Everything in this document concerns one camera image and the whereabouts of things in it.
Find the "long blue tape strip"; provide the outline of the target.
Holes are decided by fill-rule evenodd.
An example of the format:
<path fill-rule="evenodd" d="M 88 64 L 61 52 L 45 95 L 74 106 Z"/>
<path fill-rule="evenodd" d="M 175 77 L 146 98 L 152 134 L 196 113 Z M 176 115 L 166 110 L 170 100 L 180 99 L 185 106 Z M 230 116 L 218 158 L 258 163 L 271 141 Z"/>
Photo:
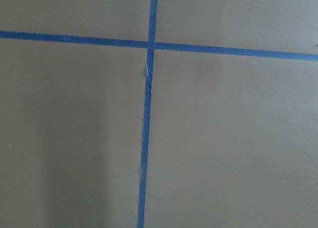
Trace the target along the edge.
<path fill-rule="evenodd" d="M 129 47 L 129 48 L 141 48 L 141 49 L 146 49 L 149 45 L 149 43 L 146 41 L 138 41 L 138 40 L 110 39 L 110 38 L 14 32 L 14 31 L 1 31 L 0 37 L 6 38 L 6 39 L 62 42 L 62 43 L 73 43 L 73 44 L 88 44 L 88 45 L 104 45 L 104 46 Z M 211 54 L 288 59 L 288 60 L 311 61 L 311 62 L 316 62 L 318 60 L 317 54 L 303 54 L 303 53 L 253 50 L 253 49 L 241 49 L 241 48 L 162 43 L 162 42 L 155 42 L 154 48 L 157 50 L 166 50 L 166 51 L 211 53 Z"/>

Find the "crossing blue tape strip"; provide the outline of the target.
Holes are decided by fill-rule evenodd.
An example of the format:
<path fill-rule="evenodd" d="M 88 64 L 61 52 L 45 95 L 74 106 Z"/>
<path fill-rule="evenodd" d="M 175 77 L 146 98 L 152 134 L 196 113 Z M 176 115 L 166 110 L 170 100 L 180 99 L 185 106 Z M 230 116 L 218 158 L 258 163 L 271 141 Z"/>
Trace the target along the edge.
<path fill-rule="evenodd" d="M 158 8 L 158 0 L 151 0 L 149 30 L 148 30 L 146 77 L 145 77 L 145 98 L 144 98 L 144 114 L 143 114 L 142 146 L 141 146 L 137 228 L 143 228 L 145 225 L 145 205 L 146 205 L 146 189 L 147 189 L 151 103 L 152 103 L 152 84 L 153 84 L 153 70 L 154 70 L 154 58 L 155 58 L 155 43 L 156 43 L 157 8 Z"/>

